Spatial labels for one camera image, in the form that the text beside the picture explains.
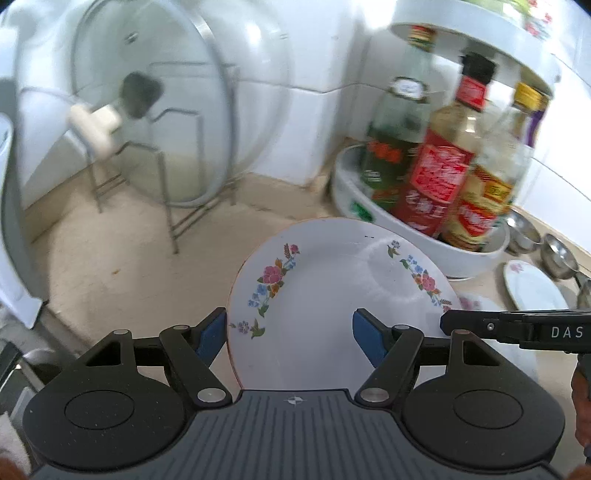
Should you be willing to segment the right hand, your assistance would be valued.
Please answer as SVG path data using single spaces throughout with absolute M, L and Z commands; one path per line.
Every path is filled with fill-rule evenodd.
M 590 395 L 589 381 L 583 373 L 582 364 L 577 366 L 571 380 L 572 402 L 576 414 L 575 437 L 584 448 L 590 446 Z

